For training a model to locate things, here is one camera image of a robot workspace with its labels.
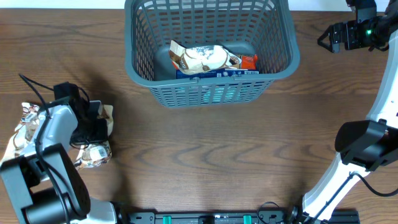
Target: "wooden table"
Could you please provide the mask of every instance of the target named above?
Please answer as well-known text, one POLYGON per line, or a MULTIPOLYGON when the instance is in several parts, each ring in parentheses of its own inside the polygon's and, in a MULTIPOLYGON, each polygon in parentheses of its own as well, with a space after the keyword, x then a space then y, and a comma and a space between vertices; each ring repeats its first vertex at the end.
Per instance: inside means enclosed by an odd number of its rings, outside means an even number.
MULTIPOLYGON (((377 50, 331 54, 316 44, 352 13, 292 14, 301 64, 291 77, 253 103, 170 110, 126 75, 124 11, 1 9, 1 153, 21 102, 38 101, 17 74, 50 86, 69 81, 115 110, 114 157, 80 172, 91 196, 160 212, 287 207, 330 165, 340 126, 365 118, 387 61, 377 50)), ((367 179, 390 192, 397 175, 395 163, 367 179)), ((362 223, 396 223, 397 202, 358 183, 339 207, 358 209, 362 223)), ((3 184, 0 207, 1 223, 17 222, 3 184)))

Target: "plastic wrapper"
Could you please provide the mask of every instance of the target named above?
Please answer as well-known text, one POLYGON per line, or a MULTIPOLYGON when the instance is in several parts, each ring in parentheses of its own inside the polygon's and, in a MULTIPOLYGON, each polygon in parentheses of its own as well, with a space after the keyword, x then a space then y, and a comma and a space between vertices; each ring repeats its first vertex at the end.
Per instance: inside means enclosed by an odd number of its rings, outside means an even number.
POLYGON ((187 75, 209 72, 220 68, 236 69, 234 65, 242 62, 239 57, 220 45, 186 49, 178 45, 174 40, 171 41, 169 55, 176 68, 187 75))
POLYGON ((0 164, 18 157, 23 148, 30 143, 35 130, 39 126, 39 118, 37 117, 39 109, 39 106, 32 103, 22 103, 22 118, 14 130, 15 133, 8 141, 6 151, 0 164))

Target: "black cable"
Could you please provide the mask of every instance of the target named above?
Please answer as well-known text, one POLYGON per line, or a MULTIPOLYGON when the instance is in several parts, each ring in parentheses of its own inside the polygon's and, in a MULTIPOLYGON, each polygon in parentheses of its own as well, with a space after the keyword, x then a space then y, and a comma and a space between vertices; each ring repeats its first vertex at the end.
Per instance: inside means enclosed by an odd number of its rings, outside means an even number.
POLYGON ((343 190, 343 188, 345 187, 346 184, 348 184, 348 182, 354 177, 357 176, 359 177, 359 179, 362 180, 362 182, 365 184, 365 186, 375 195, 380 196, 380 197, 392 197, 398 194, 398 189, 391 192, 391 193, 380 193, 377 190, 375 190, 374 188, 372 188, 370 186, 370 184, 365 180, 365 178, 363 178, 363 176, 361 176, 361 174, 357 173, 357 172, 352 172, 349 174, 349 176, 347 177, 347 179, 344 181, 344 183, 338 188, 338 190, 336 191, 335 194, 333 194, 333 196, 331 197, 331 199, 329 201, 326 202, 326 205, 323 206, 323 208, 317 213, 317 215, 315 215, 315 217, 313 217, 311 219, 311 221, 309 223, 314 223, 318 217, 323 213, 323 211, 325 211, 325 209, 327 208, 327 206, 329 206, 331 204, 331 202, 336 198, 336 196, 341 192, 341 190, 343 190))
POLYGON ((395 191, 393 191, 393 192, 391 192, 391 193, 386 193, 386 194, 380 193, 380 192, 378 192, 377 190, 375 190, 374 188, 372 188, 372 187, 369 185, 369 183, 365 180, 365 178, 363 178, 363 176, 361 176, 360 174, 353 172, 353 173, 350 174, 350 175, 352 175, 352 176, 354 176, 354 175, 355 175, 355 176, 358 176, 358 177, 362 180, 362 182, 365 184, 365 186, 366 186, 372 193, 374 193, 374 194, 377 195, 377 196, 380 196, 380 197, 391 197, 391 196, 395 196, 395 195, 398 194, 398 189, 395 190, 395 191))
MULTIPOLYGON (((279 208, 279 206, 278 206, 275 202, 264 202, 264 203, 257 209, 257 219, 258 219, 259 221, 261 221, 263 224, 269 224, 269 223, 267 223, 266 221, 264 221, 264 220, 260 217, 259 212, 260 212, 260 209, 261 209, 262 207, 264 207, 265 205, 269 205, 269 204, 271 204, 271 205, 276 205, 276 207, 279 208)), ((275 224, 283 223, 283 222, 284 222, 284 221, 282 220, 282 221, 276 222, 275 224)))
POLYGON ((74 148, 74 149, 81 149, 79 147, 74 146, 72 142, 69 143, 69 146, 74 148))
POLYGON ((49 179, 51 180, 51 183, 54 186, 55 193, 57 193, 57 195, 58 195, 58 197, 59 197, 59 199, 61 201, 63 212, 65 214, 65 222, 66 222, 66 224, 70 224, 70 217, 69 217, 69 212, 68 212, 68 209, 67 209, 67 203, 65 201, 65 198, 62 196, 60 187, 58 186, 57 182, 54 179, 54 176, 50 172, 49 167, 47 166, 47 163, 44 161, 44 158, 43 158, 43 155, 42 155, 42 151, 40 151, 40 145, 42 144, 40 142, 40 138, 43 135, 44 129, 47 126, 47 124, 49 123, 49 120, 51 118, 50 117, 50 113, 49 113, 49 109, 47 108, 47 105, 45 104, 45 101, 44 101, 43 97, 34 88, 34 86, 30 83, 31 80, 29 80, 28 78, 26 78, 22 74, 19 74, 19 76, 33 90, 33 92, 35 92, 35 94, 39 97, 40 101, 42 102, 42 104, 43 104, 43 106, 45 108, 45 111, 46 111, 45 120, 44 120, 43 124, 41 125, 41 127, 39 129, 39 133, 37 133, 37 136, 34 139, 36 155, 37 155, 37 158, 38 158, 38 160, 40 162, 40 165, 43 167, 43 170, 45 171, 45 173, 48 175, 49 179))
POLYGON ((35 85, 38 85, 38 86, 40 86, 40 87, 46 88, 46 89, 51 90, 51 91, 54 91, 53 88, 50 88, 50 87, 48 87, 48 86, 46 86, 46 85, 43 85, 43 84, 41 84, 41 83, 38 83, 38 82, 36 82, 36 81, 33 81, 33 80, 31 80, 30 78, 27 78, 26 76, 24 76, 24 77, 26 78, 26 80, 30 81, 31 83, 33 83, 33 84, 35 84, 35 85))
POLYGON ((90 103, 90 97, 88 97, 86 91, 85 91, 82 87, 78 87, 78 88, 79 88, 79 90, 81 90, 81 91, 83 92, 83 94, 86 96, 87 102, 90 103))
POLYGON ((323 208, 317 213, 317 215, 315 215, 315 217, 313 217, 311 219, 311 221, 309 223, 315 223, 315 221, 318 219, 318 217, 323 213, 323 211, 325 211, 325 209, 332 203, 332 201, 337 197, 337 195, 341 192, 341 190, 343 190, 343 188, 345 187, 345 185, 348 184, 348 182, 353 178, 353 176, 350 174, 347 179, 343 182, 343 184, 337 189, 337 191, 335 192, 335 194, 333 194, 333 196, 331 197, 331 199, 329 201, 326 202, 326 204, 323 206, 323 208))

